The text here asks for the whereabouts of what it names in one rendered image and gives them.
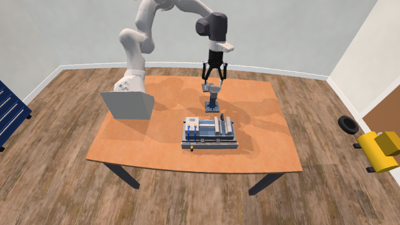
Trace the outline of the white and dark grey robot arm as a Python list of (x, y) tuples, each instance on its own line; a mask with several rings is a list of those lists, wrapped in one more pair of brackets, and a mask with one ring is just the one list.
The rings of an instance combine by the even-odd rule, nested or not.
[(221, 12), (213, 12), (199, 0), (143, 0), (140, 4), (135, 25), (137, 31), (123, 29), (119, 41), (123, 45), (127, 56), (127, 70), (124, 77), (114, 85), (114, 91), (141, 91), (146, 93), (145, 58), (142, 53), (150, 54), (154, 51), (152, 25), (156, 11), (171, 10), (174, 5), (188, 13), (200, 14), (202, 18), (196, 22), (196, 32), (200, 36), (209, 36), (208, 48), (212, 51), (225, 53), (234, 50), (234, 46), (226, 42), (228, 18)]

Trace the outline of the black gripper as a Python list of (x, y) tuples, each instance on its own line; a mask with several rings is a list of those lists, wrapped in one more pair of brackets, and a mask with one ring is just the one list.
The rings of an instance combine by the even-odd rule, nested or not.
[[(223, 84), (223, 79), (226, 79), (226, 69), (227, 69), (227, 62), (223, 62), (223, 52), (222, 51), (212, 51), (209, 49), (209, 59), (207, 62), (202, 62), (203, 63), (203, 69), (202, 69), (202, 79), (205, 80), (205, 90), (207, 91), (207, 86), (208, 86), (208, 77), (212, 71), (212, 69), (216, 68), (219, 70), (219, 75), (220, 75), (220, 80), (219, 80), (219, 87), (221, 90), (221, 85)], [(206, 66), (209, 64), (209, 69), (206, 73)], [(220, 66), (223, 64), (224, 69), (223, 69), (223, 76), (221, 73), (221, 68)], [(204, 77), (205, 76), (205, 77)]]

